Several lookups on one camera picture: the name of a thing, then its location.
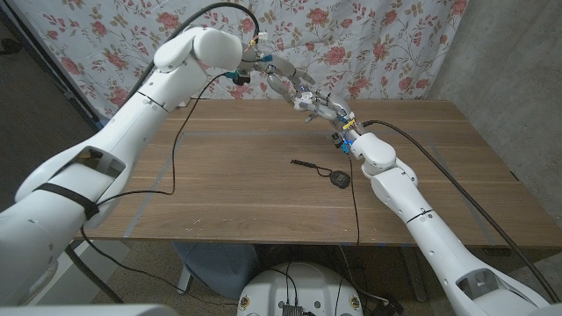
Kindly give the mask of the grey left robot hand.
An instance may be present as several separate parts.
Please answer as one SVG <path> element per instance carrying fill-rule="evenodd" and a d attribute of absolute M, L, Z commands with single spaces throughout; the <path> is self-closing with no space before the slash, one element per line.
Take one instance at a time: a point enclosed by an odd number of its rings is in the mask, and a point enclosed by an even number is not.
<path fill-rule="evenodd" d="M 259 71 L 267 75 L 267 83 L 276 91 L 287 103 L 292 103 L 294 95 L 280 79 L 286 77 L 296 91 L 296 98 L 301 95 L 301 83 L 306 82 L 315 85 L 315 80 L 302 69 L 296 68 L 288 60 L 274 54 L 264 54 L 260 51 L 244 53 L 238 69 L 244 71 Z"/>

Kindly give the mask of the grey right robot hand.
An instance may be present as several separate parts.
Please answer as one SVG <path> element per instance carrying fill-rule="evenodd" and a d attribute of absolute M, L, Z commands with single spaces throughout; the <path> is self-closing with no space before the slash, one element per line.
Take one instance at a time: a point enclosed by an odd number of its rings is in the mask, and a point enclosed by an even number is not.
<path fill-rule="evenodd" d="M 306 122 L 325 119 L 347 141 L 353 142 L 364 133 L 348 103 L 333 93 L 324 90 L 302 92 L 301 98 L 294 99 L 294 108 L 310 112 Z"/>

